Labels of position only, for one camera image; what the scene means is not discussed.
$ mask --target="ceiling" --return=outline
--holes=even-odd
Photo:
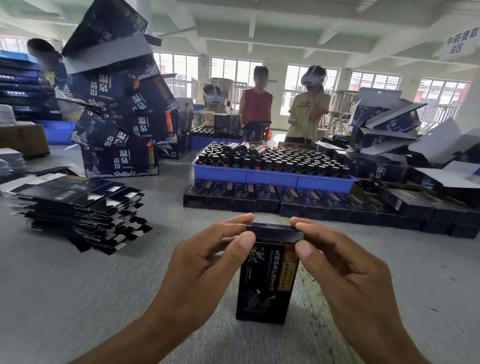
[[[0,33],[66,40],[91,3],[0,0]],[[195,26],[182,37],[199,54],[228,42],[249,53],[276,47],[301,58],[341,54],[338,67],[354,69],[380,60],[391,67],[442,64],[446,72],[480,64],[478,52],[437,60],[449,34],[480,23],[480,0],[151,0],[151,9],[154,35]]]

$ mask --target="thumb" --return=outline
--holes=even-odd
[[[207,276],[205,279],[214,278],[215,285],[224,292],[237,270],[247,259],[253,244],[255,244],[255,234],[253,232],[244,231],[237,236],[228,244],[221,258],[205,272]]]
[[[325,255],[306,240],[295,244],[295,251],[305,269],[316,279],[328,300],[335,300],[348,284],[335,271]]]

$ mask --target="plastic crate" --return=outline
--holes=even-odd
[[[278,187],[299,190],[316,190],[348,194],[357,179],[355,177],[334,178],[310,176],[305,174],[274,172],[269,170],[250,170],[245,168],[225,168],[199,165],[193,162],[196,180],[211,180],[236,183],[264,183]]]
[[[75,129],[76,122],[37,120],[36,123],[43,125],[48,144],[64,146],[75,144],[70,140],[70,137]]]
[[[190,137],[191,150],[202,150],[212,142],[225,142],[225,143],[243,143],[242,140],[238,139],[222,139],[222,138],[205,138],[202,136],[192,136]]]

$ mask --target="table surface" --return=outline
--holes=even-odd
[[[52,146],[36,170],[75,162],[78,148]],[[157,292],[176,243],[234,213],[182,207],[193,155],[160,163],[160,175],[121,181],[145,192],[151,232],[108,256],[26,227],[0,197],[0,363],[64,363],[137,318]],[[288,223],[276,215],[256,221]],[[480,244],[417,231],[326,223],[343,230],[392,271],[405,326],[436,364],[478,363]],[[238,274],[218,309],[162,363],[357,364],[319,286],[300,266],[283,326],[235,320]]]

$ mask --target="white vr headset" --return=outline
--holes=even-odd
[[[317,66],[313,67],[310,72],[307,71],[307,73],[302,76],[300,80],[302,86],[316,86],[325,80],[325,74],[323,76],[318,76],[314,74],[316,68]]]
[[[213,92],[210,94],[204,91],[204,101],[209,105],[223,105],[225,103],[225,97],[221,92],[218,93],[216,87],[214,87]]]

